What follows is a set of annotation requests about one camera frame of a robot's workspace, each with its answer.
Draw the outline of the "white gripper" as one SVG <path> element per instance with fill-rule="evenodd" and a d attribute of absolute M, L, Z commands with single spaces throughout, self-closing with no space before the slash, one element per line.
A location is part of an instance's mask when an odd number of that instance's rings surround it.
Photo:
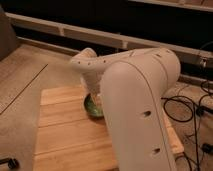
<path fill-rule="evenodd" d="M 100 80 L 101 76 L 98 74 L 83 74 L 81 76 L 81 84 L 91 94 L 100 92 Z"/>

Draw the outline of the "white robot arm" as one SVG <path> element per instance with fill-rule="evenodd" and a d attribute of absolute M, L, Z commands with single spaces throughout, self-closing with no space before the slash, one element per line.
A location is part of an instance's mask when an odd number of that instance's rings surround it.
<path fill-rule="evenodd" d="M 98 56 L 90 48 L 71 58 L 87 90 L 98 94 L 120 171 L 177 171 L 161 98 L 179 78 L 167 48 Z"/>

